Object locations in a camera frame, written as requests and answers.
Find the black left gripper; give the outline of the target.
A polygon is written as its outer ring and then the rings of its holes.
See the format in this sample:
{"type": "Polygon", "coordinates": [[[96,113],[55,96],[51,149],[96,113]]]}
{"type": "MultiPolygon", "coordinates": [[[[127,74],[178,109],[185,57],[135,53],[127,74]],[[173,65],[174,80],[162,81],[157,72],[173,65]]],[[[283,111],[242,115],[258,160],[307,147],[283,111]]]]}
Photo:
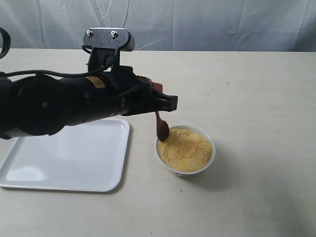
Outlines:
{"type": "Polygon", "coordinates": [[[111,68],[83,82],[83,117],[94,121],[117,115],[133,116],[177,109],[178,96],[166,95],[163,85],[150,78],[136,76],[130,66],[111,68]],[[158,91],[151,91],[153,86],[158,91]]]}

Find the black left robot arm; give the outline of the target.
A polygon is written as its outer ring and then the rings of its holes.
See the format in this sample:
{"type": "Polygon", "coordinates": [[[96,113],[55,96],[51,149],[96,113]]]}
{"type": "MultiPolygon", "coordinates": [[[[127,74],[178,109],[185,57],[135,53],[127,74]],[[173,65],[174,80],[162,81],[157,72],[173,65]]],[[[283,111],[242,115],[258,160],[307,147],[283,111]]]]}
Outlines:
{"type": "Polygon", "coordinates": [[[92,76],[55,79],[36,74],[0,80],[0,136],[54,135],[75,126],[114,116],[172,112],[178,98],[161,85],[120,66],[92,76]]]}

